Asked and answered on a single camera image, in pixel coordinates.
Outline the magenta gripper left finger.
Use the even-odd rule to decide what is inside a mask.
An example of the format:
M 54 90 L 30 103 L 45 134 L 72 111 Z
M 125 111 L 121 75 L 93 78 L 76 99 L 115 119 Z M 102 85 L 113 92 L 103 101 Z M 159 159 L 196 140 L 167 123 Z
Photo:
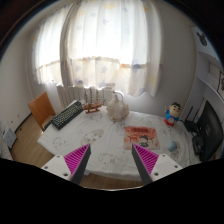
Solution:
M 79 185 L 90 155 L 91 147 L 87 144 L 65 156 L 55 155 L 42 169 Z

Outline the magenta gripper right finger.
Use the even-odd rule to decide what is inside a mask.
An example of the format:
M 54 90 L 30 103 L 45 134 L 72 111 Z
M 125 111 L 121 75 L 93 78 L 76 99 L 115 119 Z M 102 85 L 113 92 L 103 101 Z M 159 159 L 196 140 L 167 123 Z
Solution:
M 144 185 L 182 169 L 167 154 L 157 155 L 136 144 L 132 145 L 132 155 Z

